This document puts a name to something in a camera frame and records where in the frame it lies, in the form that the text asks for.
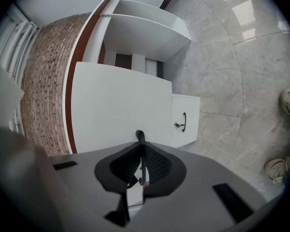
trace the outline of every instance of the red wood edge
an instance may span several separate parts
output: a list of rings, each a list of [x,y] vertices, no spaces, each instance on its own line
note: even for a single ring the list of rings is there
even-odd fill
[[[104,0],[100,7],[91,16],[88,23],[86,24],[84,30],[81,32],[80,38],[76,43],[75,50],[70,62],[67,84],[66,84],[66,99],[65,99],[65,112],[66,112],[66,126],[68,133],[68,140],[70,142],[71,150],[73,154],[77,153],[76,145],[74,141],[73,128],[72,128],[72,114],[71,114],[71,98],[72,98],[72,84],[75,72],[75,67],[77,62],[81,62],[84,56],[84,52],[89,40],[89,37],[100,17],[100,13],[106,7],[110,0]]]

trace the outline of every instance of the black handle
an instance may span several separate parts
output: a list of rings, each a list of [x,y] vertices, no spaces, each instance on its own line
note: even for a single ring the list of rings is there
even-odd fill
[[[183,132],[185,132],[185,129],[186,129],[186,119],[187,119],[187,115],[186,115],[186,113],[184,113],[184,116],[185,116],[185,124],[184,124],[184,125],[181,125],[181,126],[184,126],[184,128],[183,128]]]

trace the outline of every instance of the marble floor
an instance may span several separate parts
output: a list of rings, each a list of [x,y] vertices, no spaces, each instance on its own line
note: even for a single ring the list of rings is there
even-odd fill
[[[164,63],[173,93],[201,98],[197,141],[181,149],[237,173],[270,200],[282,190],[263,172],[288,149],[278,106],[290,87],[290,27],[271,0],[171,0],[192,42]]]

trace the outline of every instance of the cabinet door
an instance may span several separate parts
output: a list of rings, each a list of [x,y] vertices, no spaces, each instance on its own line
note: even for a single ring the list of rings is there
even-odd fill
[[[197,139],[200,115],[200,98],[186,95],[173,94],[173,125],[172,146],[175,148],[192,143]]]

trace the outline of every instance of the brick wall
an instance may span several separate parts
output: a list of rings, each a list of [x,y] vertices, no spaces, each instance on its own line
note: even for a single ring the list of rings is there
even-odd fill
[[[41,29],[22,80],[21,116],[25,136],[49,156],[68,154],[62,117],[62,86],[73,43],[89,17],[73,15]]]

